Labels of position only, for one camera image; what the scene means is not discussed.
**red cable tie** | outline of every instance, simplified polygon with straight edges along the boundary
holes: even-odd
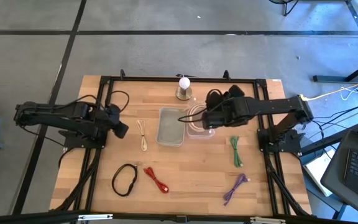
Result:
[[[166,194],[169,192],[169,188],[168,186],[166,186],[164,183],[162,183],[161,181],[157,180],[157,178],[155,177],[153,168],[148,167],[147,169],[143,169],[143,171],[149,176],[151,177],[151,179],[154,180],[155,184],[157,184],[157,187],[161,190],[162,193]]]

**purple cable tie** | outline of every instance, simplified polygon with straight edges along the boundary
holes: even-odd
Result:
[[[247,179],[245,174],[240,174],[237,178],[236,184],[234,184],[234,187],[226,194],[223,195],[223,199],[226,201],[223,206],[226,206],[227,203],[229,203],[231,197],[233,196],[234,191],[242,184],[250,181],[250,179]]]

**gray floor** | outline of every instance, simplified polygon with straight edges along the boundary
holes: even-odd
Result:
[[[0,0],[0,29],[71,29],[79,4],[79,0]],[[358,1],[353,5],[358,12]],[[281,6],[267,0],[88,0],[80,29],[357,30],[343,2],[300,1],[288,17],[281,12]],[[0,215],[10,211],[34,140],[15,126],[14,107],[48,100],[67,40],[67,36],[0,36],[0,141],[6,145],[0,150]],[[129,76],[198,77],[221,77],[227,69],[232,77],[282,79],[287,96],[315,96],[342,85],[313,83],[311,76],[346,76],[357,68],[358,37],[78,36],[58,103],[76,98],[83,75],[118,75],[120,69]],[[310,105],[315,116],[330,115],[358,105],[358,94],[347,101],[331,95]],[[343,125],[357,122],[358,116]],[[311,124],[305,131],[312,136],[318,129]],[[54,129],[48,136],[62,141]],[[26,213],[48,209],[61,153],[60,147],[45,142]],[[331,218],[333,211],[313,197],[313,213]],[[348,220],[357,217],[357,211],[346,214]]]

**green cable tie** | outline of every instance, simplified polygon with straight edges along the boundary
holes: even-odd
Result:
[[[237,142],[239,141],[239,136],[232,136],[230,137],[230,143],[234,150],[234,165],[238,167],[242,167],[243,164],[241,162],[239,153],[237,152]]]

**wooden tabletop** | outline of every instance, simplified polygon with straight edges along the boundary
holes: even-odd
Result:
[[[85,76],[80,96],[97,95],[100,76]],[[247,96],[254,96],[251,84],[237,84]],[[284,98],[280,80],[267,80],[270,99]],[[159,111],[162,107],[186,108],[188,102],[175,96],[177,82],[114,82],[113,90],[122,90],[131,96],[128,107],[121,113],[121,121],[129,126],[124,139],[114,133],[108,135],[102,150],[94,189],[93,212],[159,213],[188,215],[272,215],[267,175],[262,153],[259,152],[256,130],[257,118],[246,126],[218,128],[210,140],[194,140],[185,136],[180,147],[166,147],[156,141]],[[191,84],[193,97],[204,102],[213,88],[227,91],[229,83]],[[111,102],[122,108],[126,96],[113,94]],[[284,115],[275,115],[275,123]],[[148,150],[140,148],[140,132],[136,121],[146,121]],[[244,166],[233,164],[231,136],[240,136],[238,152]],[[70,194],[78,182],[84,149],[75,149],[62,160],[50,208],[56,208]],[[299,160],[291,154],[281,153],[285,183],[296,201],[311,213]],[[138,166],[138,178],[132,193],[120,197],[111,188],[111,179],[125,163]],[[159,191],[143,168],[152,167],[158,180],[169,186],[169,193]],[[231,201],[223,207],[223,195],[231,190],[237,176],[244,173],[250,182],[242,184]],[[132,182],[134,171],[125,168],[115,181],[117,191],[125,193]],[[86,189],[81,208],[84,207]],[[279,211],[283,213],[280,191],[276,186]]]

